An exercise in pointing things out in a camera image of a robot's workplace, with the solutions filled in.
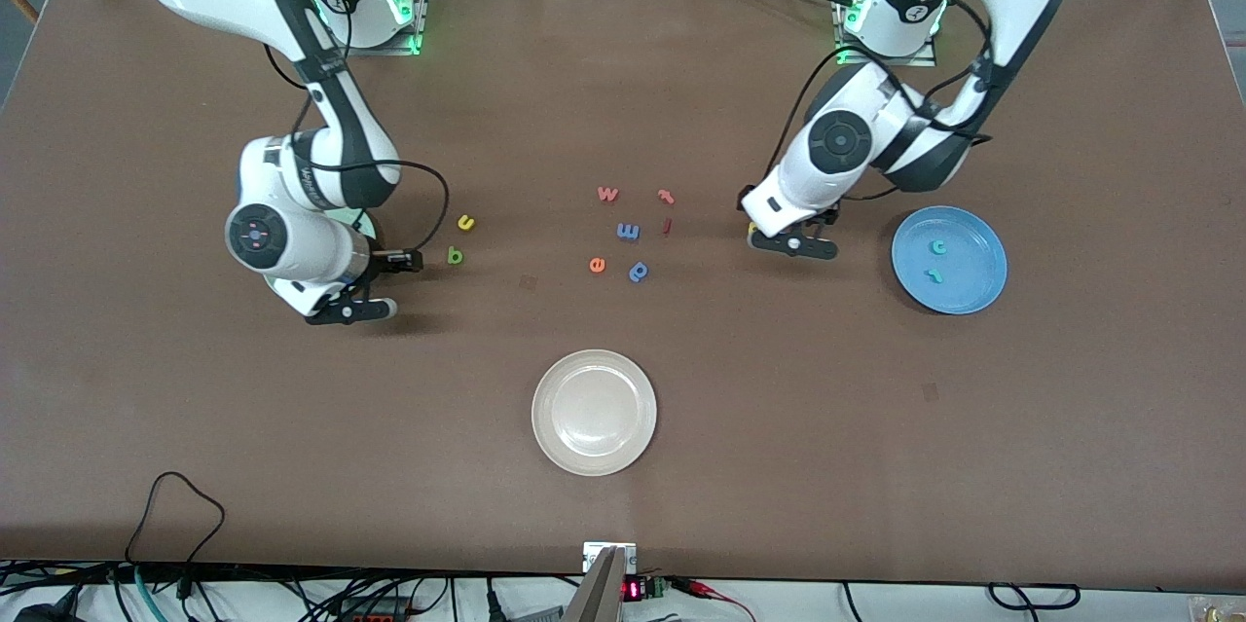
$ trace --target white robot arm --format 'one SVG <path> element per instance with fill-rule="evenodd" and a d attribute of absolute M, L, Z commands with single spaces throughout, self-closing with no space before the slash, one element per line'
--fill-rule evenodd
<path fill-rule="evenodd" d="M 805 126 L 741 206 L 765 238 L 832 207 L 867 166 L 903 192 L 928 192 L 956 175 L 974 135 L 999 102 L 1060 0 L 983 0 L 992 20 L 982 56 L 947 108 L 923 103 L 877 64 L 839 71 L 810 106 Z M 930 34 L 938 0 L 870 0 L 857 35 L 885 55 L 907 55 Z M 792 244 L 797 249 L 800 241 Z"/>
<path fill-rule="evenodd" d="M 209 29 L 253 37 L 284 54 L 325 126 L 253 140 L 239 163 L 239 201 L 226 224 L 238 262 L 264 274 L 309 322 L 349 323 L 394 314 L 388 299 L 351 304 L 334 297 L 383 270 L 419 270 L 419 253 L 379 253 L 355 227 L 325 216 L 374 208 L 399 182 L 394 143 L 373 117 L 341 50 L 376 45 L 402 27 L 389 0 L 159 0 Z"/>

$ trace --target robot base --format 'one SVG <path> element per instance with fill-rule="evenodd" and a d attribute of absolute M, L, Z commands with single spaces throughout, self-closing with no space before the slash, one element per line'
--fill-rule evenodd
<path fill-rule="evenodd" d="M 350 55 L 420 55 L 424 49 L 424 22 L 429 15 L 429 0 L 389 0 L 396 20 L 410 24 L 378 46 L 353 46 Z"/>
<path fill-rule="evenodd" d="M 862 0 L 854 0 L 856 4 L 854 6 L 840 6 L 832 5 L 831 24 L 835 25 L 835 46 L 863 46 L 861 40 L 852 35 L 846 26 L 860 22 L 862 19 L 861 6 Z M 887 65 L 896 65 L 902 67 L 934 67 L 936 55 L 934 55 L 934 35 L 938 34 L 938 19 L 934 19 L 934 29 L 931 35 L 926 37 L 926 42 L 912 55 L 906 55 L 902 57 L 883 57 L 883 62 Z M 858 62 L 867 62 L 868 57 L 861 55 L 860 52 L 844 52 L 837 55 L 837 65 L 855 65 Z"/>

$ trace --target brown table surface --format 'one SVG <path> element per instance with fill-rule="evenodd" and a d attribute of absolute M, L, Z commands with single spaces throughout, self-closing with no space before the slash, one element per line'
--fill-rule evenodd
<path fill-rule="evenodd" d="M 918 86 L 976 50 L 944 24 Z M 50 0 L 0 117 L 0 556 L 117 558 L 177 469 L 229 510 L 204 560 L 574 571 L 606 538 L 698 576 L 1240 587 L 1246 117 L 1207 0 L 1065 0 L 948 187 L 845 204 L 834 263 L 754 252 L 736 192 L 830 45 L 807 0 L 434 0 L 424 55 L 354 71 L 450 224 L 383 285 L 400 318 L 309 328 L 222 242 L 302 95 L 155 0 Z M 437 203 L 409 173 L 388 239 Z M 932 204 L 1007 246 L 978 315 L 891 272 Z M 660 408 L 584 479 L 530 405 L 597 347 Z M 137 555 L 212 521 L 169 484 Z"/>

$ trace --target blue plate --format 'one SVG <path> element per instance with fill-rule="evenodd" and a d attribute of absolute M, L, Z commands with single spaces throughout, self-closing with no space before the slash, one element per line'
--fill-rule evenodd
<path fill-rule="evenodd" d="M 900 223 L 891 266 L 917 303 L 952 315 L 991 305 L 1008 279 L 1008 258 L 996 232 L 952 206 L 931 206 Z"/>

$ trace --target white plate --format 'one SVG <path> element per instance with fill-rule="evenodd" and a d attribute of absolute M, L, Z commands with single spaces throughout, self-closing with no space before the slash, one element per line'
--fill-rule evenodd
<path fill-rule="evenodd" d="M 634 361 L 606 349 L 559 359 L 537 384 L 532 431 L 546 456 L 581 476 L 627 469 L 658 424 L 653 385 Z"/>

